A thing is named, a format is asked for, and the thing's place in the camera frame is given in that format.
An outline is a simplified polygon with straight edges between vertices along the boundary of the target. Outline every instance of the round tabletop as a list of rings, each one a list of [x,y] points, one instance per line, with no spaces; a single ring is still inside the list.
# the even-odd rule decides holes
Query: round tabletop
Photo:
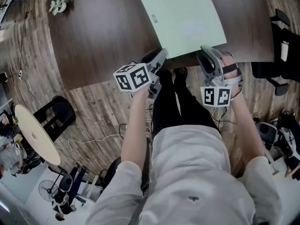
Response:
[[[54,143],[35,116],[22,105],[15,106],[15,116],[19,121],[18,125],[23,136],[34,151],[45,161],[59,165],[60,157]]]

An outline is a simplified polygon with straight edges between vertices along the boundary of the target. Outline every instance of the potted plant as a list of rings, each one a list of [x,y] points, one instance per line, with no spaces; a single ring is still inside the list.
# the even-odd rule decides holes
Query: potted plant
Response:
[[[49,12],[52,11],[53,15],[57,15],[57,13],[62,13],[67,8],[67,4],[65,3],[65,0],[56,0],[51,1],[51,7]]]

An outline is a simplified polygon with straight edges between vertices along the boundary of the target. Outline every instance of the hand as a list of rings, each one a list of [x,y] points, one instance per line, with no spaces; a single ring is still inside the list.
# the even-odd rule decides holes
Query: hand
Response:
[[[144,86],[133,94],[133,98],[147,99],[149,96],[150,85]]]
[[[76,212],[76,207],[74,205],[71,205],[70,208],[73,210],[73,212]]]
[[[4,117],[4,119],[2,120],[2,123],[3,123],[4,126],[9,124],[7,116]]]
[[[224,56],[221,59],[221,65],[222,65],[223,68],[226,67],[226,66],[229,66],[229,65],[231,65],[233,63],[235,63],[235,60],[233,59],[232,56]],[[225,79],[231,79],[231,78],[235,78],[237,76],[238,76],[238,71],[234,70],[234,71],[232,71],[230,73],[225,74],[224,78]],[[236,96],[239,91],[240,91],[240,89],[239,89],[239,85],[238,84],[232,86],[232,88],[231,88],[231,97],[233,98],[234,96]]]

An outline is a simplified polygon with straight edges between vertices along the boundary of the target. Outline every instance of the laminate floor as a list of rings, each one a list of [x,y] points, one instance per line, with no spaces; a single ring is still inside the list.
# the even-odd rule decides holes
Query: laminate floor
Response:
[[[128,121],[130,96],[121,93],[115,81],[71,91],[64,88],[53,53],[46,1],[15,0],[8,9],[5,21],[16,20],[16,23],[4,30],[4,41],[0,42],[0,68],[10,76],[8,82],[4,84],[7,98],[13,98],[15,104],[25,105],[34,112],[54,96],[64,96],[76,112],[76,123],[62,134],[60,140],[74,138],[84,142],[118,134],[119,124]],[[270,15],[274,15],[275,8],[285,11],[292,21],[290,30],[300,34],[300,0],[266,1],[270,8]],[[24,21],[26,11],[29,14]],[[244,94],[247,105],[253,116],[268,121],[277,117],[282,109],[287,109],[295,110],[299,119],[300,85],[298,83],[288,81],[289,92],[284,96],[276,97],[271,84],[252,76],[250,63],[239,64],[239,67],[244,75]],[[24,81],[20,81],[17,77],[20,69],[23,71]],[[200,67],[189,67],[189,76],[190,89],[201,101],[200,86],[204,83]],[[213,116],[219,119],[222,113],[222,109],[217,109]],[[234,114],[230,109],[224,120],[234,121]],[[239,145],[236,142],[235,125],[221,122],[220,127],[230,154],[232,174],[236,175],[243,170],[243,162]],[[55,145],[61,157],[62,168],[70,171],[73,167],[73,159],[80,160],[91,171],[86,175],[86,179],[93,180],[95,174],[108,168],[111,162],[120,156],[122,139],[116,135],[102,142],[81,144],[70,141],[74,153],[67,141],[56,142]]]

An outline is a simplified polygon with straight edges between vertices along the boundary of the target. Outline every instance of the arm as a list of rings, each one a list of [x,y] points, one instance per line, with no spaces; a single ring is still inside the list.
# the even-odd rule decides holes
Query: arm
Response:
[[[142,170],[146,157],[146,100],[149,86],[135,93],[125,133],[121,164],[93,207],[87,225],[128,225],[140,200]]]
[[[134,95],[121,152],[122,162],[133,162],[140,167],[141,171],[147,151],[145,107],[148,95],[149,86],[140,89]]]
[[[224,60],[225,66],[234,61]],[[227,74],[233,78],[236,71]],[[232,97],[239,92],[239,87],[232,87]],[[246,165],[242,182],[255,204],[255,224],[264,222],[278,225],[282,216],[282,205],[269,162],[264,156],[264,145],[247,108],[243,94],[231,102],[238,134],[238,143]]]
[[[7,147],[8,147],[8,143],[0,146],[0,152],[2,152]]]
[[[21,169],[21,167],[23,166],[23,155],[20,155],[19,157],[20,157],[20,160],[19,160],[19,164],[17,165],[17,167],[19,169]]]
[[[258,134],[253,118],[247,108],[243,94],[231,102],[238,134],[238,143],[245,165],[253,158],[264,156],[263,142]]]

